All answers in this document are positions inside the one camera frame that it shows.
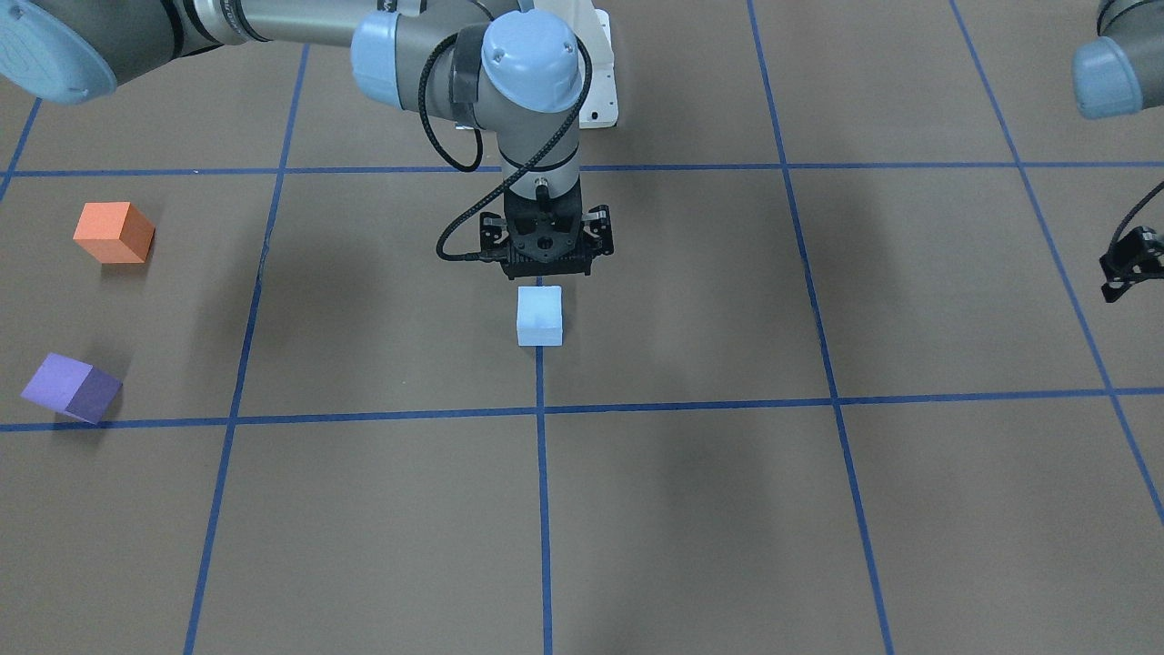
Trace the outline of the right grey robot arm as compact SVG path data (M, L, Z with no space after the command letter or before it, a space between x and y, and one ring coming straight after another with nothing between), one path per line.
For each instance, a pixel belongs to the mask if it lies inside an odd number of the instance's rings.
M242 43L348 48L360 91L497 138L503 181L436 241L508 278L589 275L611 256L587 211L579 130L617 121L606 13L590 1L5 1L3 78L74 106L189 55Z

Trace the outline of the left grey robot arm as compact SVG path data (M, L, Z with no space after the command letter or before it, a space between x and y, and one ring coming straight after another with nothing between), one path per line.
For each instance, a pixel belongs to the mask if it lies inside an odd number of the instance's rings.
M1076 50L1071 70L1077 109L1086 119L1131 116L1159 108L1163 3L1102 1L1095 16L1095 38ZM1128 290L1163 275L1159 229L1133 225L1157 197L1161 184L1119 221L1100 257L1106 302L1117 302Z

